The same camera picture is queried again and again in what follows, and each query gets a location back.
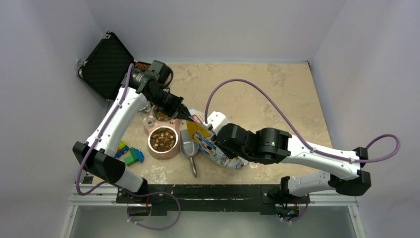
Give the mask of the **pet food bag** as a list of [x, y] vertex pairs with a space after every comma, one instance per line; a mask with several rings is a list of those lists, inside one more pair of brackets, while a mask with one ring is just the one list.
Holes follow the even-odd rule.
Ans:
[[227, 158], [222, 150], [211, 141], [213, 134], [204, 125], [205, 113], [195, 109], [190, 109], [189, 112], [195, 121], [187, 122], [187, 130], [200, 151], [204, 152], [214, 162], [223, 167], [240, 170], [248, 164], [248, 161], [241, 157], [234, 159]]

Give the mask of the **metal food scoop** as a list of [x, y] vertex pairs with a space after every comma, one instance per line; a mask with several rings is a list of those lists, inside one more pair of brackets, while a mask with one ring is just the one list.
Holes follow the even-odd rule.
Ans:
[[198, 177], [194, 156], [198, 152], [197, 145], [191, 139], [188, 130], [180, 130], [180, 151], [183, 156], [190, 160], [190, 165], [194, 178]]

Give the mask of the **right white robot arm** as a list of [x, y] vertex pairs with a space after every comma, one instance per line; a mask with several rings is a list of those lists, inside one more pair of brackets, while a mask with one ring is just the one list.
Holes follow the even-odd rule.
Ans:
[[295, 201], [312, 192], [334, 190], [341, 195], [362, 196], [371, 187], [370, 173], [363, 171], [368, 159], [367, 149], [340, 151], [314, 144], [304, 145], [298, 137], [276, 128], [257, 132], [228, 123], [211, 137], [229, 158], [241, 157], [248, 162], [264, 165], [297, 164], [318, 172], [300, 177], [283, 177], [279, 188], [263, 194], [281, 203]]

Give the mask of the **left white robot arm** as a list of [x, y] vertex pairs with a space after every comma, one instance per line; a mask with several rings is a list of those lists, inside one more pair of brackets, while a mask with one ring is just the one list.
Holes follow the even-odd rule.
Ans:
[[193, 120], [183, 97], [170, 93], [160, 84], [160, 80], [169, 76], [173, 76], [172, 69], [161, 61], [153, 61], [145, 71], [135, 69], [132, 63], [129, 65], [116, 99], [98, 128], [86, 141], [77, 141], [72, 148], [80, 164], [76, 176], [78, 194], [92, 192], [80, 189], [81, 173], [86, 171], [128, 190], [128, 196], [136, 203], [146, 200], [147, 180], [129, 170], [114, 155], [135, 114], [149, 104], [171, 119]]

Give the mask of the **pink double pet bowl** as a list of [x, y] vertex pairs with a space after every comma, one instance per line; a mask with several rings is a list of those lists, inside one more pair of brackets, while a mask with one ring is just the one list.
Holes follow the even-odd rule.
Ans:
[[180, 126], [182, 120], [170, 119], [153, 109], [156, 119], [153, 127], [145, 127], [150, 155], [158, 160], [169, 160], [180, 153]]

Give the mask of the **clear water bottle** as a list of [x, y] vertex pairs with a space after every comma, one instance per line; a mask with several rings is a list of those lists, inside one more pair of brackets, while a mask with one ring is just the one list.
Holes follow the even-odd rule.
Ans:
[[156, 119], [154, 116], [154, 111], [149, 102], [145, 102], [139, 109], [138, 113], [145, 127], [153, 127], [155, 125]]

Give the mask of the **green blue toy block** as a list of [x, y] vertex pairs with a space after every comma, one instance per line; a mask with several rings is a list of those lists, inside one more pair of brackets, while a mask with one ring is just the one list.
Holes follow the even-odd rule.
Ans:
[[127, 157], [124, 158], [124, 163], [127, 166], [131, 166], [137, 162], [143, 163], [144, 162], [144, 155], [143, 153], [134, 147], [129, 148], [129, 153]]

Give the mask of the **orange blue toy car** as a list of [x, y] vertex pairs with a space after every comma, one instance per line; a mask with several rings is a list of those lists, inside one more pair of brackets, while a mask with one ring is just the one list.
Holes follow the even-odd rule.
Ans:
[[121, 157], [123, 154], [125, 154], [128, 151], [129, 151], [128, 145], [124, 141], [120, 141], [114, 158], [118, 159], [119, 157]]

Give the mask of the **black poker chip case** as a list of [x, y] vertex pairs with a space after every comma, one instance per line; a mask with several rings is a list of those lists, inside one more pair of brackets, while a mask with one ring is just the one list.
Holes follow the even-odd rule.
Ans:
[[87, 59], [80, 61], [77, 74], [102, 98], [113, 101], [131, 63], [140, 70], [151, 65], [134, 60], [116, 34], [108, 31]]

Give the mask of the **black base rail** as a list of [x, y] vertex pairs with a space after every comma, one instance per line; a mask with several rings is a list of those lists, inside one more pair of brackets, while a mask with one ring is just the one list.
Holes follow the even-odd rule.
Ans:
[[165, 216], [182, 212], [257, 212], [295, 218], [299, 205], [310, 203], [308, 196], [295, 197], [278, 184], [150, 184], [146, 196], [119, 189], [116, 203], [142, 208], [135, 215]]

